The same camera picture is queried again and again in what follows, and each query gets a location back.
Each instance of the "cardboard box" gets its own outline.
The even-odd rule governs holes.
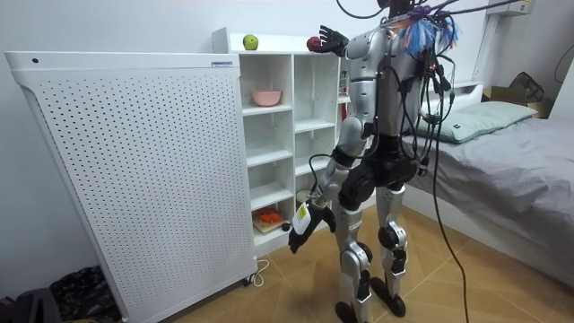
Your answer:
[[[554,101],[550,99],[543,99],[536,103],[528,103],[526,102],[525,90],[509,89],[500,86],[492,86],[483,90],[482,102],[488,102],[491,100],[513,103],[534,109],[538,111],[538,113],[533,115],[533,118],[548,118],[552,111],[552,107],[554,106]]]

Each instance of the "black bag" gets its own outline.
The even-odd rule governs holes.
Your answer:
[[[86,267],[50,285],[63,321],[121,319],[106,278],[99,266]]]

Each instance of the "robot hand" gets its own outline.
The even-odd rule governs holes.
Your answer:
[[[325,221],[329,225],[331,232],[335,232],[335,215],[328,207],[319,208],[310,199],[300,206],[299,210],[291,220],[293,228],[289,232],[289,247],[292,253],[302,246],[317,228]]]
[[[321,34],[321,47],[314,49],[314,52],[333,52],[339,57],[344,57],[344,50],[349,44],[349,40],[342,33],[339,31],[333,31],[323,25],[321,25],[319,33]]]

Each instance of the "wooden floor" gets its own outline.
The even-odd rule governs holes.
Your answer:
[[[437,223],[404,209],[400,220],[408,238],[407,273],[401,294],[407,306],[403,319],[395,318],[373,293],[370,322],[464,322],[462,281]],[[375,254],[371,275],[381,277],[376,211],[364,212],[360,241]],[[452,230],[448,236],[469,281],[468,301],[473,323],[574,322],[574,292],[482,243]],[[338,251],[335,237],[318,231],[297,255],[278,249],[265,259],[265,284],[234,286],[169,318],[178,323],[219,322],[339,322],[334,306],[339,292]]]

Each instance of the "perforated panel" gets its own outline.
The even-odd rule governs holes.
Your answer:
[[[254,265],[235,68],[35,73],[130,320]]]

